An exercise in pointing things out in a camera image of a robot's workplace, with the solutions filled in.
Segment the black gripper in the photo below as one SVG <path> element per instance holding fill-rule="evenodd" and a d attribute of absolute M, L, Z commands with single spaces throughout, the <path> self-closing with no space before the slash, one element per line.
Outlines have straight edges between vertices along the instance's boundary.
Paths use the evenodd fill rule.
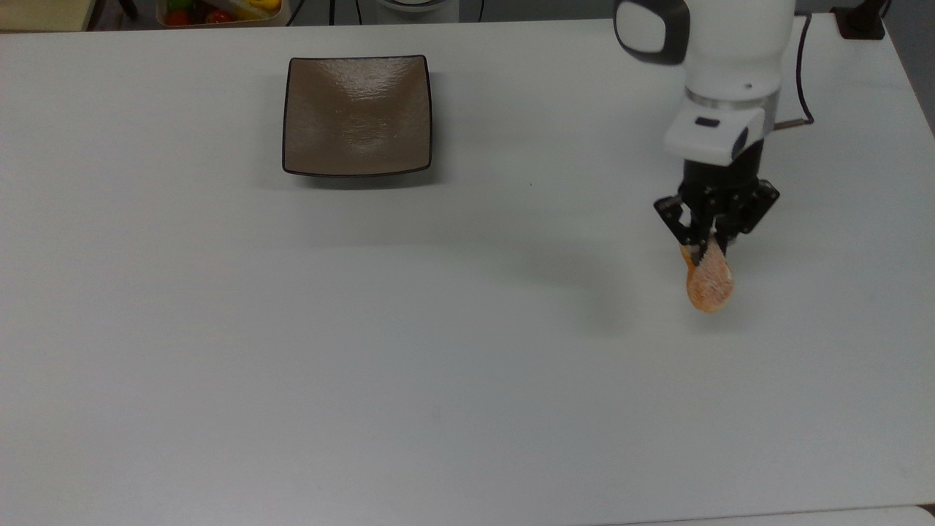
<path fill-rule="evenodd" d="M 701 212 L 711 199 L 722 201 L 714 222 L 714 239 L 723 254 L 741 235 L 748 235 L 774 206 L 780 193 L 759 179 L 764 141 L 752 143 L 728 166 L 685 160 L 680 196 L 654 201 L 654 210 L 682 246 L 698 253 L 710 246 L 711 217 Z"/>

